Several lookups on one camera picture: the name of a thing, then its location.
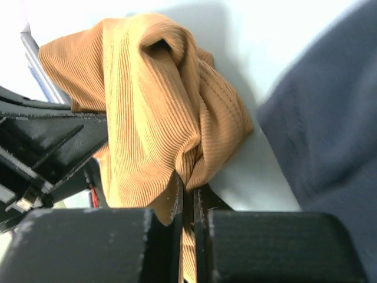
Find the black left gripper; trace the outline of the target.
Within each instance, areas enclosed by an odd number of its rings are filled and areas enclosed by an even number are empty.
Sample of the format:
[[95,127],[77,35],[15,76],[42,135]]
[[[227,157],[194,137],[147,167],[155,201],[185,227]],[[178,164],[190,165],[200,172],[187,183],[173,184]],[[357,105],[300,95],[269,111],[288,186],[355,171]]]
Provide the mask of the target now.
[[1,232],[87,189],[106,206],[93,155],[107,140],[104,113],[73,113],[1,88]]

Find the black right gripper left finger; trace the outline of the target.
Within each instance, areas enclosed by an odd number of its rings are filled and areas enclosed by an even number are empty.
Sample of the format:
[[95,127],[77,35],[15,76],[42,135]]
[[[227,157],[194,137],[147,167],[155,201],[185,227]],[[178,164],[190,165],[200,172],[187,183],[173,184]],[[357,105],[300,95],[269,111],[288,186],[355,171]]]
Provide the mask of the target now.
[[1,281],[179,282],[183,192],[173,175],[165,224],[149,208],[36,210],[19,224]]

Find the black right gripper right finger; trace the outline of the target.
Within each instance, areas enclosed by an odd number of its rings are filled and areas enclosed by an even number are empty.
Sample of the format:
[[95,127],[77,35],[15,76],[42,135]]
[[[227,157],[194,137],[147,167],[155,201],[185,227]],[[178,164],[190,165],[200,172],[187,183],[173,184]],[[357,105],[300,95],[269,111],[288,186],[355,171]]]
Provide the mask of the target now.
[[347,229],[325,213],[236,212],[193,193],[198,282],[367,282]]

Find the tan ribbed tank top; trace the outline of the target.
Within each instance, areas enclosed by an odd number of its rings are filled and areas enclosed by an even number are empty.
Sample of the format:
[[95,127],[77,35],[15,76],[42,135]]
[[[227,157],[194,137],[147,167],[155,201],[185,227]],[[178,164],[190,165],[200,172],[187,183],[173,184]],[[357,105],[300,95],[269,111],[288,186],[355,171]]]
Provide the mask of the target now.
[[73,111],[107,115],[108,143],[95,158],[112,208],[153,208],[169,223],[173,174],[186,191],[206,184],[253,130],[212,55],[164,15],[107,18],[38,56]]

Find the blue printed garment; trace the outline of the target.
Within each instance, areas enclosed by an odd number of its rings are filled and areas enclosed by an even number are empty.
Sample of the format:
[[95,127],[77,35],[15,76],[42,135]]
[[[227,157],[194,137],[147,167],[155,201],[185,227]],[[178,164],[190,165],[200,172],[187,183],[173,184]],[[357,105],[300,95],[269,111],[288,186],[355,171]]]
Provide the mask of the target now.
[[300,207],[341,220],[375,282],[376,2],[313,44],[257,118]]

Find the left side aluminium rail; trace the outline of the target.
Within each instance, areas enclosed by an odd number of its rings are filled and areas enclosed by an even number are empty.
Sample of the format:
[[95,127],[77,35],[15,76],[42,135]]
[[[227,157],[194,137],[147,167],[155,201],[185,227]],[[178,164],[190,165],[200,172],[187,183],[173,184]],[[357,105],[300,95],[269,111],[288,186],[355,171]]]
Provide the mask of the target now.
[[20,39],[24,45],[25,56],[29,62],[30,70],[39,84],[46,99],[50,103],[70,105],[70,97],[62,91],[45,73],[38,58],[39,46],[31,33],[24,31],[20,33]]

